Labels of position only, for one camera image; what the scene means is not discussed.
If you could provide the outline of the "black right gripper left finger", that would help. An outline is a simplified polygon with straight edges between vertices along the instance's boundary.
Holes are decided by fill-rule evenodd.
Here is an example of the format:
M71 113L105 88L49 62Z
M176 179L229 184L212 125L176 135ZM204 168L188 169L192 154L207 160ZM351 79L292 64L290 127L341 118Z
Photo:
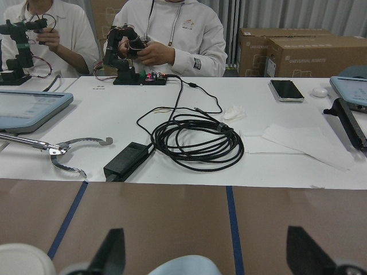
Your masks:
M124 230L111 229L87 268L87 274L123 274L125 265Z

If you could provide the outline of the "small black desktop robot arm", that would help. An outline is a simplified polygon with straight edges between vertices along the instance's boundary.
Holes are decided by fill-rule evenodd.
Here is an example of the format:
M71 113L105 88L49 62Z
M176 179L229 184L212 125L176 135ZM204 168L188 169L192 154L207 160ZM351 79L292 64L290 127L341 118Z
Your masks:
M119 49L122 39L126 38L127 57L121 58ZM128 58L147 47L148 37L140 37L133 27L124 25L112 26L107 34L107 47L102 64L116 68L118 75L115 85L165 85L170 74L136 73ZM238 133L226 124L213 118L211 112L198 108L191 109L185 119L179 120L174 114L179 107L169 107L169 119L157 126L150 135L150 144L139 150L130 151L126 157L126 166L117 172L108 172L107 179L122 180L123 174L138 167L153 152L158 150L174 162L190 170L187 162L217 163L218 171L228 168L244 155L244 144ZM207 132L215 137L207 142L185 146L175 142L169 143L171 136L178 137L183 130ZM287 233L287 263L293 274L337 274L345 271L319 247L302 227L290 226Z

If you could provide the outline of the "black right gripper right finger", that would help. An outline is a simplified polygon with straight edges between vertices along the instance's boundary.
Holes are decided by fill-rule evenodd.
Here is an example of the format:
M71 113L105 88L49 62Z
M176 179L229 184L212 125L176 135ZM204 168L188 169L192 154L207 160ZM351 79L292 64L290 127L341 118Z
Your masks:
M287 265L292 274L344 274L343 268L300 226L288 227Z

